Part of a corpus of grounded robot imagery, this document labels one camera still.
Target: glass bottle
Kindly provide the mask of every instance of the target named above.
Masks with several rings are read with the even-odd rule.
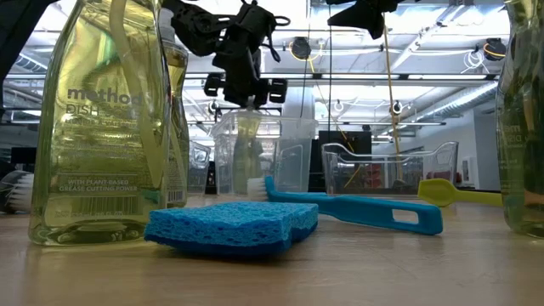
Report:
[[[544,6],[506,1],[511,39],[497,96],[497,144],[505,218],[544,238]]]
[[[166,206],[170,88],[159,0],[79,0],[46,77],[29,236],[132,241]]]

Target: clear plastic bin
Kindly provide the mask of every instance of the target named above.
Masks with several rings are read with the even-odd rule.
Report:
[[[195,141],[189,142],[189,196],[201,196],[206,190],[207,168],[212,149]]]
[[[306,192],[316,120],[231,112],[213,127],[218,194],[245,195],[247,180],[272,176],[280,191]]]
[[[341,144],[321,148],[330,195],[417,195],[422,179],[456,180],[457,142],[435,151],[400,155],[357,155]]]

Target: dish soap bottle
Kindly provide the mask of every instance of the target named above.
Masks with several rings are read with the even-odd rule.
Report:
[[[29,236],[132,241],[166,207],[170,94],[159,0],[78,0],[43,95]]]
[[[512,30],[496,109],[502,201],[514,231],[544,238],[544,1],[505,4]]]
[[[189,169],[189,127],[185,119],[182,87],[189,55],[175,42],[175,31],[170,26],[172,11],[162,8],[159,15],[162,47],[167,57],[172,89],[172,120],[170,124],[170,154],[168,157],[167,207],[187,204],[187,175]]]

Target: blue sponge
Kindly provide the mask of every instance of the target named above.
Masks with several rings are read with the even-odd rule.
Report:
[[[183,252],[262,256],[287,250],[317,226],[315,204],[232,202],[150,213],[144,238]]]

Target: yellow-green liquid soap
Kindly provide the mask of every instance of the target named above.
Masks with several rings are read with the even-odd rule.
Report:
[[[173,13],[161,9],[162,46],[167,57],[168,75],[172,89],[172,120],[170,121],[170,153],[168,157],[167,207],[180,208],[187,204],[189,174],[189,127],[185,118],[182,87],[189,55],[176,44],[170,26]]]
[[[166,207],[170,94],[159,0],[79,0],[48,68],[31,240],[133,241]]]

